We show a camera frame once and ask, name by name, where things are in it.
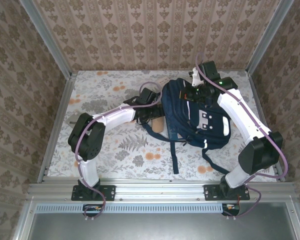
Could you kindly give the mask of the brown cork glasses case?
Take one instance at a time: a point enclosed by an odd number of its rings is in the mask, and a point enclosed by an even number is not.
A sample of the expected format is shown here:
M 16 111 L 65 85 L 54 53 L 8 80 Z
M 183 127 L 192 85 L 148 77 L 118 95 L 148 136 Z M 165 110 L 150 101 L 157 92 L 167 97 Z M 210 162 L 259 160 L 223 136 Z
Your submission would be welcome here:
M 164 131 L 164 117 L 158 117 L 151 120 L 151 129 L 155 133 L 162 133 Z

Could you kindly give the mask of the navy blue backpack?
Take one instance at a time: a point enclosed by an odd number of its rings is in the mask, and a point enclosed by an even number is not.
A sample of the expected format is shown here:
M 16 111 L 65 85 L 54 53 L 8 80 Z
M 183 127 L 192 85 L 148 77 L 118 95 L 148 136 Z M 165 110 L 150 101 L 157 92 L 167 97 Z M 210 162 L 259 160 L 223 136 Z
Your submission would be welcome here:
M 221 149 L 228 144 L 231 137 L 230 117 L 219 106 L 209 107 L 203 103 L 181 99 L 181 90 L 191 86 L 186 80 L 177 78 L 170 80 L 162 89 L 161 103 L 165 120 L 181 138 L 166 138 L 155 133 L 148 124 L 144 124 L 143 128 L 153 138 L 170 143 L 172 168 L 175 175 L 179 173 L 176 156 L 177 142 L 201 148 L 202 157 L 210 166 L 226 175 L 229 171 L 214 164 L 206 152 Z

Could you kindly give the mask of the grey metal panel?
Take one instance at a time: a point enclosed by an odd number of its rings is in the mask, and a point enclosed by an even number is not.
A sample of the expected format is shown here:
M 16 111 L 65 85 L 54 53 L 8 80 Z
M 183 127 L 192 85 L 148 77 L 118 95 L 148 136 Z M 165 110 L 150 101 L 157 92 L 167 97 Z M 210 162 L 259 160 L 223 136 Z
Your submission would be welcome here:
M 236 219 L 220 213 L 41 213 L 28 240 L 297 240 L 287 208 L 261 203 Z

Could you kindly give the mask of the thin aluminium table rail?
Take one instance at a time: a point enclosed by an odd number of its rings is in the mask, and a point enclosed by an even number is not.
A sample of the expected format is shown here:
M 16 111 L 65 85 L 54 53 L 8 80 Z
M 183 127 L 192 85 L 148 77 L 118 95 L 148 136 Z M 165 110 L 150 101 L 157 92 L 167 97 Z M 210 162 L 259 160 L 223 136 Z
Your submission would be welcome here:
M 79 70 L 79 71 L 73 71 L 71 75 L 83 75 L 88 74 L 92 76 L 103 76 L 103 77 L 109 77 L 114 75 L 119 76 L 128 76 L 128 75 L 177 75 L 180 76 L 181 74 L 185 74 L 186 76 L 189 75 L 189 72 L 191 72 L 191 69 L 182 69 L 182 70 Z

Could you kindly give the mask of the aluminium table side rail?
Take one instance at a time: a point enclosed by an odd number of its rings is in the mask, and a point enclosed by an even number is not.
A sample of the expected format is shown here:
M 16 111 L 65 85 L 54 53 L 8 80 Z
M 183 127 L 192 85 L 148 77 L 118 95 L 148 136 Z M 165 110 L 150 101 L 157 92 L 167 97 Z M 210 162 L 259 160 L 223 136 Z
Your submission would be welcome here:
M 248 72 L 245 72 L 245 73 L 247 74 L 247 77 L 248 77 L 248 80 L 249 80 L 249 83 L 250 83 L 250 87 L 251 87 L 251 91 L 252 91 L 252 94 L 253 94 L 253 98 L 254 98 L 254 102 L 255 102 L 255 105 L 256 105 L 256 109 L 257 109 L 257 112 L 258 112 L 259 119 L 266 127 L 270 128 L 268 126 L 267 121 L 266 121 L 265 114 L 263 112 L 262 105 L 261 105 L 256 87 L 255 87 L 253 78 L 252 78 L 250 73 L 248 73 Z M 284 175 L 284 173 L 286 173 L 288 168 L 286 167 L 285 162 L 282 159 L 282 156 L 283 156 L 283 153 L 280 153 L 279 158 L 278 158 L 278 162 L 275 165 L 273 165 L 273 167 L 272 167 L 273 170 L 274 170 L 274 173 L 275 173 L 274 176 L 275 177 L 280 177 L 280 178 L 276 179 L 277 182 L 285 182 L 286 181 L 286 176 Z
M 73 92 L 75 81 L 77 78 L 77 72 L 73 73 L 69 80 L 66 81 L 65 87 L 61 96 L 60 104 L 55 116 L 53 128 L 51 130 L 49 142 L 46 147 L 46 151 L 43 157 L 42 165 L 40 168 L 40 172 L 37 178 L 37 183 L 40 184 L 43 182 L 44 177 L 47 175 L 49 167 L 51 165 L 51 161 L 54 155 L 54 151 L 56 148 L 56 144 L 58 141 L 58 137 L 62 128 L 62 124 L 64 121 L 64 117 L 67 111 L 67 107 L 69 104 L 69 100 L 71 98 L 71 94 Z

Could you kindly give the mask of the aluminium frame post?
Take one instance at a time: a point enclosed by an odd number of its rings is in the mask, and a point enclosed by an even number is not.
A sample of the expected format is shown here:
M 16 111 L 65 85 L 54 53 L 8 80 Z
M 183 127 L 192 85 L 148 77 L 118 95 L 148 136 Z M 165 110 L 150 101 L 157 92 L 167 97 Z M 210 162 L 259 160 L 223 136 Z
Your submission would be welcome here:
M 61 48 L 53 38 L 52 32 L 49 30 L 48 25 L 45 23 L 45 20 L 36 7 L 35 3 L 33 2 L 33 0 L 20 0 L 20 3 L 28 14 L 30 20 L 34 24 L 35 29 L 41 36 L 43 42 L 51 53 L 63 76 L 66 80 L 69 80 L 72 75 L 71 67 L 67 63 L 66 58 L 63 56 Z
M 265 31 L 257 44 L 245 70 L 248 75 L 252 75 L 256 70 L 258 64 L 260 63 L 262 57 L 264 56 L 267 48 L 269 47 L 271 41 L 273 40 L 275 34 L 277 33 L 280 25 L 285 19 L 287 13 L 289 12 L 294 0 L 280 0 L 278 6 L 276 7 L 272 17 L 265 28 Z

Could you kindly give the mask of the wide aluminium frame rail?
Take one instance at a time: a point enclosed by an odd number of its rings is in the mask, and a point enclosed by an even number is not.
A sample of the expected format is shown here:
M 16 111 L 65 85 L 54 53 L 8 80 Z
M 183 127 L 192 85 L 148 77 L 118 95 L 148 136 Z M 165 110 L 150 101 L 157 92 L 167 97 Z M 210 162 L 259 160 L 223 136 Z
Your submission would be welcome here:
M 70 201 L 74 181 L 46 181 L 32 184 L 26 199 L 40 202 Z M 114 185 L 116 202 L 203 202 L 204 185 L 215 185 L 206 181 L 169 180 L 104 180 L 101 185 Z M 288 202 L 297 195 L 289 182 L 252 182 L 248 185 L 261 193 L 263 202 Z

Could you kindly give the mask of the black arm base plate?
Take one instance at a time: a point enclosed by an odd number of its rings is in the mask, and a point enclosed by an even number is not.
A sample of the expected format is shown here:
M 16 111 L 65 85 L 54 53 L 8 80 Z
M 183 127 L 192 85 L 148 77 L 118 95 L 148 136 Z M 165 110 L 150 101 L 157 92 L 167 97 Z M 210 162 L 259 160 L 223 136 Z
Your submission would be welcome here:
M 116 186 L 115 185 L 101 185 L 99 187 L 99 192 L 101 192 L 107 201 L 114 201 L 116 195 Z M 81 185 L 75 185 L 72 189 L 71 194 L 72 201 L 102 201 L 102 196 Z
M 203 188 L 206 201 L 247 201 L 251 199 L 248 188 L 243 185 L 230 188 L 222 184 L 206 184 Z

